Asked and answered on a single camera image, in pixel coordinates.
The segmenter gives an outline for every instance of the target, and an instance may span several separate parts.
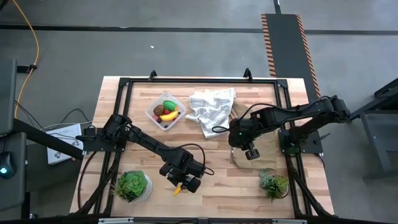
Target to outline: potted plant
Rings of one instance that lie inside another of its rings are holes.
[[[287,196],[289,193],[289,180],[280,175],[270,175],[269,171],[272,169],[260,170],[260,188],[266,191],[268,198],[271,198],[271,202],[274,199],[281,199]]]
[[[114,194],[129,203],[143,202],[151,193],[152,181],[141,170],[125,172],[114,188]]]

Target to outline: yellow object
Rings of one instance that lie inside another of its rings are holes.
[[[29,20],[26,18],[26,16],[25,16],[24,12],[22,11],[22,9],[19,7],[17,1],[16,1],[16,0],[12,0],[12,1],[14,2],[15,6],[18,8],[19,12],[20,12],[20,13],[22,14],[22,16],[24,17],[24,19],[25,19],[27,25],[29,26],[29,28],[30,28],[30,30],[32,31],[33,36],[34,36],[34,38],[35,38],[35,41],[36,41],[36,59],[35,59],[35,62],[34,62],[33,64],[36,65],[37,60],[39,59],[39,53],[40,53],[39,41],[37,40],[36,33],[35,33],[35,31],[33,30],[33,28],[32,28],[32,26],[31,26]],[[21,91],[19,92],[19,96],[18,96],[18,100],[17,100],[18,103],[19,103],[19,100],[21,99],[22,93],[24,92],[25,85],[26,85],[28,79],[30,78],[30,76],[31,76],[32,73],[33,73],[33,70],[34,70],[33,68],[30,69],[30,72],[29,72],[28,76],[26,77],[26,79],[25,79],[25,81],[24,81],[24,84],[22,85],[22,88],[21,88]],[[19,108],[19,107],[18,107],[18,104],[17,104],[17,106],[15,107],[15,114],[14,114],[14,117],[15,117],[15,118],[18,118],[18,108]]]
[[[177,187],[174,191],[174,196],[178,195],[178,193],[180,193],[181,191],[181,186]]]
[[[173,111],[169,114],[166,115],[161,115],[160,118],[162,121],[172,121],[174,118],[176,118],[178,115],[178,111]]]

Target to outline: computer mouse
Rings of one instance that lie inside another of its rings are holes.
[[[17,167],[11,152],[2,152],[0,154],[0,177],[9,179],[15,175]]]

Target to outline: black clamp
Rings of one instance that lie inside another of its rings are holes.
[[[151,71],[149,75],[149,81],[152,82],[155,76],[157,76],[156,71],[155,70]]]
[[[253,76],[251,75],[250,69],[246,68],[243,74],[243,78],[248,78],[249,82],[253,82]]]
[[[37,69],[36,65],[29,65],[29,66],[17,66],[17,73],[30,73],[32,69]]]

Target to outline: yellow cable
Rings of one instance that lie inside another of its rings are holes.
[[[14,2],[15,6],[17,6],[19,12],[20,12],[20,13],[22,14],[22,16],[24,17],[24,19],[25,19],[27,25],[29,26],[30,30],[31,30],[32,33],[33,33],[33,36],[35,37],[35,41],[36,41],[36,59],[35,59],[35,62],[34,62],[33,64],[36,65],[37,60],[39,59],[39,53],[40,53],[39,41],[37,40],[36,33],[35,33],[35,31],[33,30],[33,28],[32,28],[32,26],[31,26],[29,20],[26,18],[26,16],[25,16],[24,12],[22,11],[22,9],[19,7],[17,1],[16,1],[16,0],[12,0],[12,1]],[[21,91],[19,92],[19,96],[18,96],[18,100],[17,100],[18,103],[19,103],[19,100],[21,99],[22,93],[24,92],[25,85],[26,85],[28,79],[30,78],[30,76],[31,76],[32,73],[33,73],[33,70],[34,70],[33,68],[30,69],[30,72],[29,72],[28,76],[26,77],[26,79],[25,79],[25,81],[24,81],[24,84],[22,85],[22,88],[21,88]],[[18,107],[18,104],[17,104],[17,106],[16,106],[16,108],[15,108],[15,114],[14,114],[14,117],[15,117],[15,118],[18,118],[18,108],[19,108],[19,107]]]

